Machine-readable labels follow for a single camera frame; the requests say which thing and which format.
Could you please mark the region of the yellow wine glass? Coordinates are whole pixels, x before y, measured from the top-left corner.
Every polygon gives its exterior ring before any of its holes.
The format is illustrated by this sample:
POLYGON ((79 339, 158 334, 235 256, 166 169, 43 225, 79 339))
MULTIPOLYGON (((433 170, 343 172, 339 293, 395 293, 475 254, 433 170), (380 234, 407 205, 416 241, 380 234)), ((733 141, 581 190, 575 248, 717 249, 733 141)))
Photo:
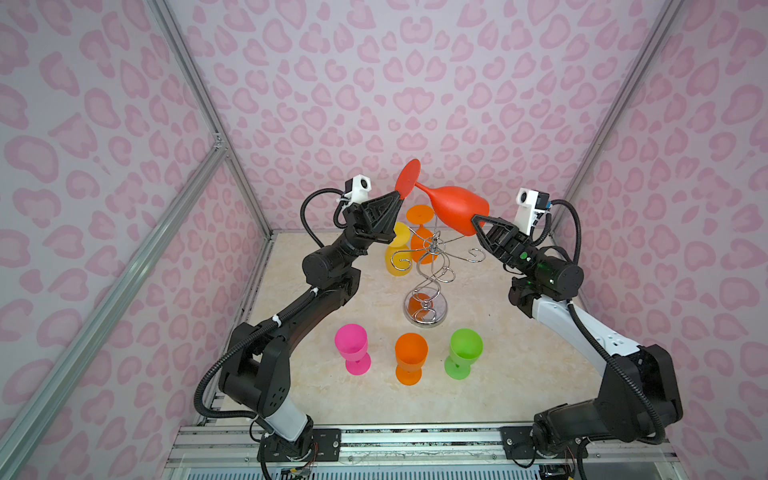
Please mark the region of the yellow wine glass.
POLYGON ((395 237, 389 243, 385 255, 385 268, 395 277, 407 275, 411 270, 412 255, 410 252, 411 230, 401 222, 394 227, 395 237))

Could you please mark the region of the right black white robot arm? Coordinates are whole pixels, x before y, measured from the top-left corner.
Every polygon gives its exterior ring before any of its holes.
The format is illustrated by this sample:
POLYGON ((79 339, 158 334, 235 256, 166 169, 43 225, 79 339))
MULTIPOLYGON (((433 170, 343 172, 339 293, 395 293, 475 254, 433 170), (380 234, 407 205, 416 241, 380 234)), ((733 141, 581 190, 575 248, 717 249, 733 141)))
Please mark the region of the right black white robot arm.
POLYGON ((664 443, 667 427, 683 417, 670 353, 630 340, 576 306, 584 272, 561 248, 539 247, 501 218, 476 215, 471 224, 483 249, 517 273, 510 304, 566 340, 601 375, 595 398, 535 415, 535 451, 555 455, 589 440, 664 443))

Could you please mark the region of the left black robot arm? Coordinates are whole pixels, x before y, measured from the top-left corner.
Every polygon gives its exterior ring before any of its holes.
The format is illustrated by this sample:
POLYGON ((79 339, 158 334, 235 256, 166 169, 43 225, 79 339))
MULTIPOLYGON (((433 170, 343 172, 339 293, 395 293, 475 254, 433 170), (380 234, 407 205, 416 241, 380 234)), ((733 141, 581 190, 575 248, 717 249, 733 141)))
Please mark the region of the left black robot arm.
POLYGON ((262 427, 267 443, 291 459, 304 459, 312 451, 313 420, 289 397, 291 355, 322 320, 357 293, 361 272, 353 264, 371 245, 394 239, 404 198, 392 191, 337 207, 339 236, 329 244, 319 243, 302 261, 307 290, 272 317, 233 330, 226 351, 196 388, 193 405, 199 415, 249 419, 262 427))

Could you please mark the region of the orange wine glass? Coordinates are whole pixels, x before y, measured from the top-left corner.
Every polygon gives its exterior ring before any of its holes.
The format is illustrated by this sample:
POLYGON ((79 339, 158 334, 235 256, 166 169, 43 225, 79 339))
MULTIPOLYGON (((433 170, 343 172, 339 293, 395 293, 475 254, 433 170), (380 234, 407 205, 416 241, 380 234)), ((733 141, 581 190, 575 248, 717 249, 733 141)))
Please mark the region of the orange wine glass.
POLYGON ((420 265, 431 264, 436 259, 434 254, 428 252, 434 233, 427 228, 427 224, 434 216, 434 210, 428 205, 413 206, 406 213, 406 219, 416 227, 411 236, 412 260, 420 265))
POLYGON ((406 386, 417 384, 422 378, 428 353, 428 343, 421 335, 406 333, 399 337, 395 343, 397 380, 406 386))

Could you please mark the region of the red wine glass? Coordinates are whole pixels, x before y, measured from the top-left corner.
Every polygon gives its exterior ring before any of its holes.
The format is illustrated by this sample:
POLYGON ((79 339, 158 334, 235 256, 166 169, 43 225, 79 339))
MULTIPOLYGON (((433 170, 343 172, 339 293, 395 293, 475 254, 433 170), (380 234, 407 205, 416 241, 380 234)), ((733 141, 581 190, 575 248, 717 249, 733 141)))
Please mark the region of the red wine glass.
POLYGON ((435 214, 446 226, 464 236, 475 235, 473 220, 481 221, 481 217, 490 213, 489 202, 459 186, 427 187, 419 182, 420 173, 420 161, 411 160, 398 175, 395 190, 402 198, 406 198, 414 188, 421 190, 429 197, 435 214))

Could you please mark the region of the green wine glass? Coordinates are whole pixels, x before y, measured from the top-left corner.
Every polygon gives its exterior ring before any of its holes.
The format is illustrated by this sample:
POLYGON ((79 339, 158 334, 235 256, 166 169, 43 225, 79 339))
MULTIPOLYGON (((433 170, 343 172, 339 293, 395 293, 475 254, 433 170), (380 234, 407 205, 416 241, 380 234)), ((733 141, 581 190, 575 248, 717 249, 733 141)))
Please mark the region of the green wine glass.
POLYGON ((476 331, 469 328, 456 330, 450 338, 449 356, 444 362, 446 374, 455 380, 466 379, 483 351, 482 337, 476 331))

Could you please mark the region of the pink wine glass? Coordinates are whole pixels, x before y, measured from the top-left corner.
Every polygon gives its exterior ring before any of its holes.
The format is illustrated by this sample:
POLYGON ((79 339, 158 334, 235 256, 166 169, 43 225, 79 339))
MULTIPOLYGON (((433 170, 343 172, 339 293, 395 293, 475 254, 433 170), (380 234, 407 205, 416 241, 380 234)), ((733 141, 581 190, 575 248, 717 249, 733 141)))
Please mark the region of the pink wine glass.
POLYGON ((368 372, 372 361, 368 353, 368 334, 364 327, 358 324, 342 326, 336 332, 334 344, 351 375, 361 376, 368 372))

